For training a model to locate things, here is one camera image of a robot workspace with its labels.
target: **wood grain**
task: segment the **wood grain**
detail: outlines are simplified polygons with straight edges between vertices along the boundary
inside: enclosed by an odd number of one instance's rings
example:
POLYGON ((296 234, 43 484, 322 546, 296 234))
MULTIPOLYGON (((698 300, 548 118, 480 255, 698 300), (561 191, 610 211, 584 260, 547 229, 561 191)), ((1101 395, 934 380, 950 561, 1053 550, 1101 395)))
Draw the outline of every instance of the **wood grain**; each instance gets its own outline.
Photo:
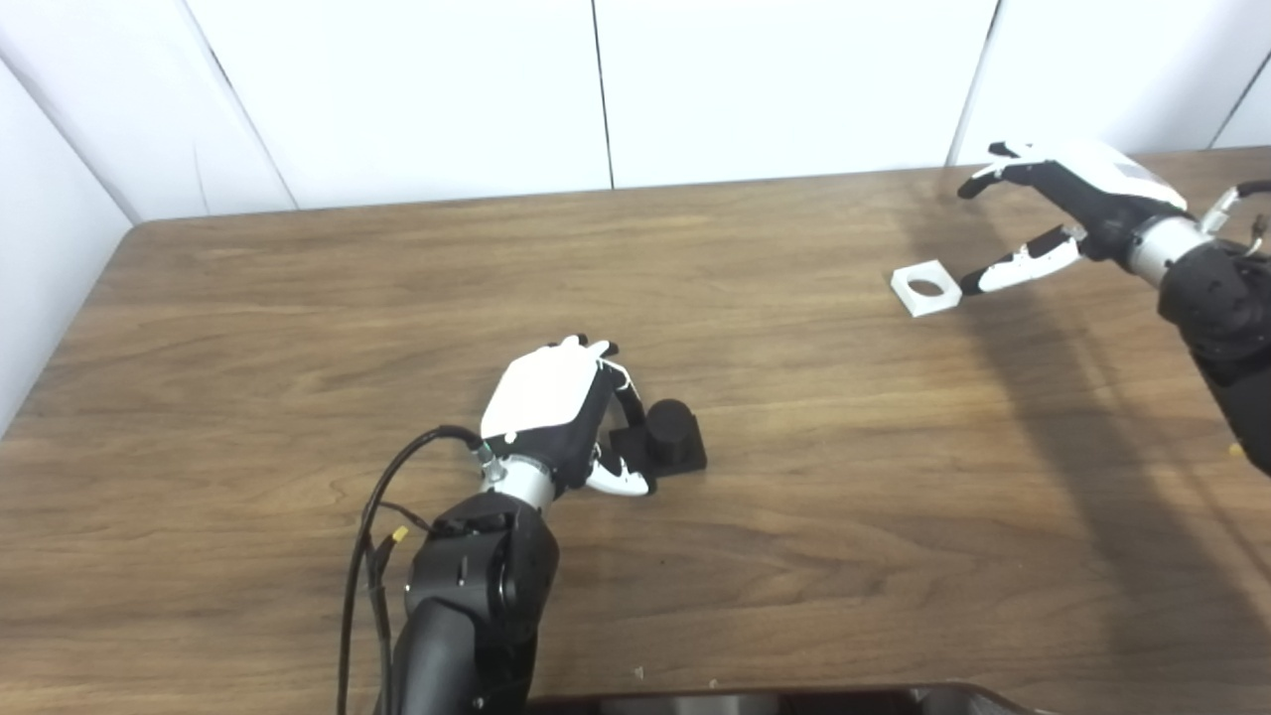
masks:
MULTIPOLYGON (((1207 204, 1271 149, 1145 163, 1207 204)), ((330 707, 375 475, 574 330, 695 410, 710 467, 553 509, 535 695, 1266 711, 1271 480, 1228 456, 1152 291, 1085 264, 920 320, 890 292, 1059 217, 1024 189, 958 202, 963 174, 140 226, 0 443, 5 712, 330 707)), ((474 486, 438 447, 391 494, 431 514, 474 486)))

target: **silver metal joint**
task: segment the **silver metal joint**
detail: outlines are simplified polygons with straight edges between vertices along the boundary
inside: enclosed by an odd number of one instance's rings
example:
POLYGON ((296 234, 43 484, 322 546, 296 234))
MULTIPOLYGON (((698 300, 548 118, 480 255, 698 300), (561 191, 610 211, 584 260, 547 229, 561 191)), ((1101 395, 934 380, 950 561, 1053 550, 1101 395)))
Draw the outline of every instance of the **silver metal joint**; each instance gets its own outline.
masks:
POLYGON ((1171 216, 1145 227, 1130 248, 1130 269, 1134 274, 1160 287, 1169 268, 1192 249, 1210 241, 1191 218, 1171 216))
POLYGON ((547 465, 520 455, 510 455, 494 460, 489 469, 483 467, 483 471, 486 479, 480 485, 482 491, 520 499, 547 518, 548 509, 555 500, 555 485, 547 465))
POLYGON ((1200 231, 1209 236, 1216 234, 1230 217, 1232 208, 1239 202, 1240 192, 1234 185, 1228 188, 1227 193, 1210 206, 1209 211, 1205 211, 1205 216, 1200 220, 1200 231))
POLYGON ((503 465, 500 464, 498 457, 494 456, 494 451, 491 450, 488 442, 480 443, 473 456, 477 457, 477 462, 480 464, 482 478, 487 481, 500 481, 505 476, 503 465))

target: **robotic arm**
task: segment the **robotic arm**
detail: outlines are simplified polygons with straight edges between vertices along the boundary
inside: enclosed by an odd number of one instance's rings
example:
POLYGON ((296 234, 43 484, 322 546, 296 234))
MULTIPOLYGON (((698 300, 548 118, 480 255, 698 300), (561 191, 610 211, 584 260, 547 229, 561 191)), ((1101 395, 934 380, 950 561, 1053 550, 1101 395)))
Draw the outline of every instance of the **robotic arm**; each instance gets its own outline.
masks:
POLYGON ((1158 288, 1158 311, 1173 323, 1249 461, 1271 476, 1271 260, 1253 244, 1215 237, 1242 198, 1271 192, 1271 180, 1237 184, 1200 220, 1159 177, 1094 142, 1008 144, 1003 159, 958 188, 974 198, 1009 182, 1031 185, 1077 218, 1027 241, 960 282, 976 295, 1038 278, 1082 257, 1116 260, 1158 288))
POLYGON ((507 367, 474 450, 480 489, 436 519, 412 561, 379 712, 520 712, 559 560, 552 503, 583 486, 647 495, 660 476, 705 467, 693 414, 669 400, 646 415, 630 376, 609 361, 616 352, 576 334, 507 367), (605 446, 599 433, 614 399, 628 427, 605 446))

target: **black cylinder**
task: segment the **black cylinder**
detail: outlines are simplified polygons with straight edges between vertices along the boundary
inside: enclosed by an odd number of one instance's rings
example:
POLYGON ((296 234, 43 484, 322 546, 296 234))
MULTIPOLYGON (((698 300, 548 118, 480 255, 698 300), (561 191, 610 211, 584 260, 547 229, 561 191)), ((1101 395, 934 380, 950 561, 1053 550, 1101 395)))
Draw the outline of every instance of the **black cylinder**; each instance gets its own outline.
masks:
POLYGON ((676 465, 689 457, 693 446, 693 413, 679 400, 663 400, 648 410, 646 447, 662 465, 676 465))

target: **black cable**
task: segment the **black cable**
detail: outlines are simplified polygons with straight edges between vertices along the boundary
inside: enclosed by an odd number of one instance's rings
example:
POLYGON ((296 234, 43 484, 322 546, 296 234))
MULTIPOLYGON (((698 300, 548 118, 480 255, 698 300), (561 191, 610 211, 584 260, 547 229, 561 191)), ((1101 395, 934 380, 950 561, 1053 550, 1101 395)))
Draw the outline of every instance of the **black cable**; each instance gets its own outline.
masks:
POLYGON ((1268 192, 1271 192, 1271 179, 1247 180, 1247 182, 1235 184, 1235 193, 1240 198, 1244 198, 1246 196, 1249 196, 1251 193, 1268 193, 1268 192))
POLYGON ((389 625, 389 605, 384 597, 384 571, 389 565, 389 555, 397 546, 399 536, 394 532, 384 537, 379 549, 371 551, 371 541, 366 540, 366 596, 371 601, 371 613, 375 616, 375 635, 380 644, 380 715, 389 715, 393 704, 393 629, 389 625))
POLYGON ((350 641, 353 635, 353 601, 357 596, 357 573, 362 568, 362 551, 371 537, 371 523, 375 521, 375 512, 380 502, 384 500, 384 493, 388 491, 389 483, 393 481, 402 465, 423 446, 437 438, 461 439, 468 446, 468 450, 473 452, 482 444, 482 439, 477 433, 455 425, 441 425, 423 433, 403 447, 397 457, 389 462, 389 466, 384 469, 384 474, 380 475, 380 480, 375 484, 375 489, 371 490, 371 497, 366 500, 366 507, 362 509, 362 522, 357 527, 357 537, 353 540, 353 555, 348 561, 348 575, 344 579, 344 607, 339 621, 339 667, 336 676, 337 715, 347 715, 348 711, 348 660, 350 641))
POLYGON ((411 512, 409 509, 402 507, 400 504, 395 504, 393 502, 380 502, 380 509, 391 509, 393 512, 397 512, 398 514, 404 517, 407 522, 414 525, 417 530, 421 530, 425 533, 430 535, 432 533, 432 526, 428 525, 428 522, 423 517, 416 514, 414 512, 411 512))

